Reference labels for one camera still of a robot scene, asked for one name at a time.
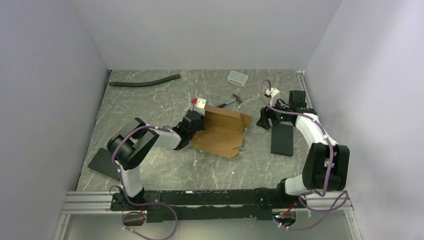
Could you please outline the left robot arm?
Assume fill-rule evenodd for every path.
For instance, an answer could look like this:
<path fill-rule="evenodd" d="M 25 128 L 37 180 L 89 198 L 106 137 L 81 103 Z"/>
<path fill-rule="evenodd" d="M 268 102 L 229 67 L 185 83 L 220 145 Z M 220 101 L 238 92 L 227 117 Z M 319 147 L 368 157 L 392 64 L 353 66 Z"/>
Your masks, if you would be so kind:
<path fill-rule="evenodd" d="M 112 164 L 117 168 L 124 204 L 131 210 L 144 203 L 141 164 L 153 147 L 179 151 L 185 148 L 195 134 L 205 129 L 203 113 L 188 110 L 174 127 L 157 127 L 136 117 L 107 143 Z"/>

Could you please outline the brown cardboard box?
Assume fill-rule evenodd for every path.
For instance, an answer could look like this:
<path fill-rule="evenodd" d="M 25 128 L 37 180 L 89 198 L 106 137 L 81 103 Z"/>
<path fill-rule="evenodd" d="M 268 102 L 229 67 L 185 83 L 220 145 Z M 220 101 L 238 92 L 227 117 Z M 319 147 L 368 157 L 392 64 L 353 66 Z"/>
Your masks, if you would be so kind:
<path fill-rule="evenodd" d="M 203 152 L 233 158 L 243 146 L 242 133 L 249 129 L 252 116 L 216 106 L 206 106 L 205 130 L 198 131 L 191 146 Z"/>

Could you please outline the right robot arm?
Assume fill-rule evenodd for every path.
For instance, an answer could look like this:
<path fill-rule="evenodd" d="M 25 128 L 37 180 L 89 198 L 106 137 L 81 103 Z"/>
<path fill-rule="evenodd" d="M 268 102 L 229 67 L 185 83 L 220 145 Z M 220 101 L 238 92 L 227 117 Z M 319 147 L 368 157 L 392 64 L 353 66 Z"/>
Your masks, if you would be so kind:
<path fill-rule="evenodd" d="M 275 194 L 276 203 L 289 207 L 296 195 L 322 190 L 342 191 L 346 186 L 350 149 L 332 139 L 319 121 L 317 112 L 308 107 L 306 92 L 291 90 L 284 102 L 280 91 L 265 90 L 265 106 L 260 109 L 257 126 L 269 130 L 281 122 L 291 123 L 304 137 L 309 151 L 302 173 L 284 180 L 284 189 Z"/>

